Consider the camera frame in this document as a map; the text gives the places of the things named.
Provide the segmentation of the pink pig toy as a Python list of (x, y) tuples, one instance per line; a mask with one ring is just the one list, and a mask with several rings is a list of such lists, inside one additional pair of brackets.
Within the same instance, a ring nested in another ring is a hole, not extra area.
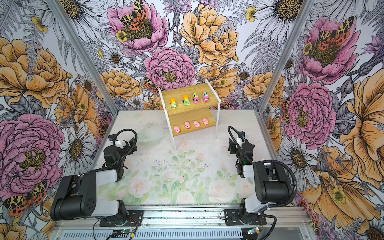
[(191, 124), (187, 121), (185, 121), (185, 128), (189, 130), (191, 128)]
[(174, 126), (174, 131), (176, 134), (179, 134), (181, 132), (181, 129), (178, 126)]
[(209, 125), (209, 120), (206, 119), (206, 118), (203, 118), (203, 124), (204, 124), (205, 126), (208, 126), (208, 125)]
[(194, 121), (193, 123), (194, 123), (194, 126), (196, 128), (200, 128), (201, 127), (201, 124), (198, 121)]

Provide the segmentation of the pink teal striped toy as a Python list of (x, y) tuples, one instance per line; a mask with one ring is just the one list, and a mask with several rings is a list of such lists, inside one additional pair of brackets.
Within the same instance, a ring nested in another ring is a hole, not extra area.
[(203, 92), (203, 102), (204, 103), (209, 103), (210, 102), (210, 98), (209, 98), (207, 92)]

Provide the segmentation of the pink green striped toy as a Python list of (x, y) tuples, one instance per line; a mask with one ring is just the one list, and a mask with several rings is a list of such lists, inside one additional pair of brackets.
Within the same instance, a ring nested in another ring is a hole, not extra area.
[(193, 101), (194, 101), (194, 104), (199, 104), (201, 102), (199, 95), (197, 93), (193, 93)]

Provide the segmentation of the orange green toy car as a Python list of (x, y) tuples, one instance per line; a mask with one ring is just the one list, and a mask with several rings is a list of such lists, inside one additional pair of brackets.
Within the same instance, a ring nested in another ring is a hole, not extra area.
[(170, 99), (170, 105), (171, 105), (171, 109), (177, 109), (178, 108), (177, 101), (175, 98)]
[(188, 95), (183, 95), (183, 104), (184, 104), (185, 106), (189, 106), (189, 105), (191, 104)]

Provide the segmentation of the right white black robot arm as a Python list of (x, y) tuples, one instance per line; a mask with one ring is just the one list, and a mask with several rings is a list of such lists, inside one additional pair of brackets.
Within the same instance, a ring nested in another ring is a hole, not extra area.
[(250, 197), (242, 197), (238, 210), (224, 210), (227, 226), (263, 226), (267, 223), (265, 211), (288, 205), (296, 194), (297, 180), (288, 166), (277, 160), (253, 160), (254, 147), (245, 137), (228, 127), (231, 155), (237, 157), (235, 167), (243, 179), (252, 180)]

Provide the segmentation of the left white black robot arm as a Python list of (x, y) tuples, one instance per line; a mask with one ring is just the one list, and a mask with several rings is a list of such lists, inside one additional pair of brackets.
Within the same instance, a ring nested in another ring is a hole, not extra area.
[(105, 163), (100, 169), (62, 178), (50, 209), (52, 220), (100, 218), (120, 225), (129, 219), (122, 200), (98, 199), (97, 188), (122, 180), (126, 157), (138, 149), (138, 134), (123, 129), (110, 135), (109, 140), (112, 144), (104, 149)]

